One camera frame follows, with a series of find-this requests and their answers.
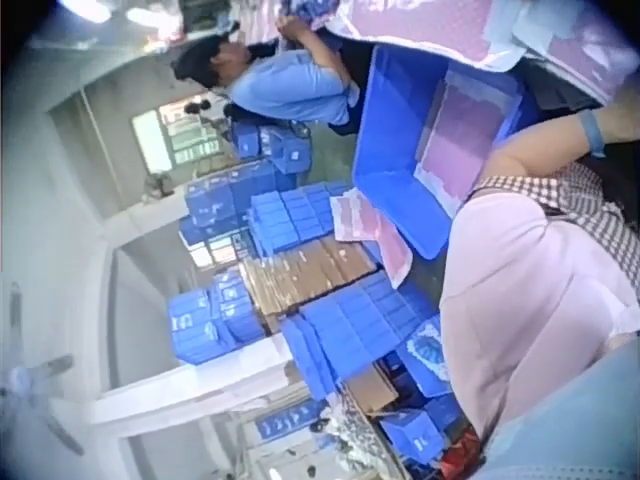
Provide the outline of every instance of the checkered shirt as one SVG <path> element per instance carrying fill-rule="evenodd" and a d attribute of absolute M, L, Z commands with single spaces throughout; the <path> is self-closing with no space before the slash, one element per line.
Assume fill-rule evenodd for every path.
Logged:
<path fill-rule="evenodd" d="M 605 200 L 602 181 L 592 170 L 572 163 L 554 177 L 489 177 L 474 192 L 487 188 L 526 195 L 540 204 L 550 221 L 584 229 L 613 257 L 640 298 L 640 238 L 625 223 L 620 207 Z"/>

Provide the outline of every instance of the light blue shirt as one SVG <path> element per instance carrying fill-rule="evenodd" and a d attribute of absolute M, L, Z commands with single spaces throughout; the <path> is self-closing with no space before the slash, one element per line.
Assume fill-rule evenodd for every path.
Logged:
<path fill-rule="evenodd" d="M 640 341 L 499 427 L 486 456 L 474 480 L 640 478 Z"/>
<path fill-rule="evenodd" d="M 316 65 L 306 50 L 256 60 L 229 88 L 238 106 L 266 117 L 344 125 L 360 95 L 336 72 Z"/>

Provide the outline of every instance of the cardboard box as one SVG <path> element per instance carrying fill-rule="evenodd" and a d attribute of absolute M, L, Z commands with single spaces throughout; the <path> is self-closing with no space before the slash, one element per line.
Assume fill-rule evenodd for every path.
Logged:
<path fill-rule="evenodd" d="M 377 365 L 368 367 L 362 373 L 350 378 L 346 387 L 351 396 L 367 415 L 380 412 L 398 399 L 398 392 Z"/>
<path fill-rule="evenodd" d="M 290 312 L 373 272 L 375 264 L 358 243 L 333 236 L 268 259 L 245 259 L 240 272 L 270 330 L 272 316 Z"/>

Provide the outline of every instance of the window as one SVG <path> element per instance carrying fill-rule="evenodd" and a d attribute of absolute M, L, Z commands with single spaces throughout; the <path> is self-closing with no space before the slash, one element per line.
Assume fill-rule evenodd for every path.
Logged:
<path fill-rule="evenodd" d="M 222 137 L 198 115 L 188 115 L 184 107 L 199 103 L 201 95 L 163 105 L 133 118 L 133 130 L 149 172 L 168 172 L 181 165 L 223 153 Z M 215 102 L 222 116 L 223 102 Z"/>
<path fill-rule="evenodd" d="M 196 245 L 188 245 L 182 233 L 180 238 L 196 266 L 209 269 L 229 266 L 238 262 L 240 257 L 248 255 L 246 247 L 238 246 L 240 232 L 241 230 L 234 230 Z"/>

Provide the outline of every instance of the pink shirt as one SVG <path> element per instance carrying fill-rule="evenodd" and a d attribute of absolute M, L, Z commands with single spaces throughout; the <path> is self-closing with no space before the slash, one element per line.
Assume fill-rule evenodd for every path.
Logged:
<path fill-rule="evenodd" d="M 482 432 L 584 371 L 613 333 L 640 329 L 620 267 L 579 227 L 524 195 L 474 198 L 453 222 L 440 303 L 456 397 Z"/>

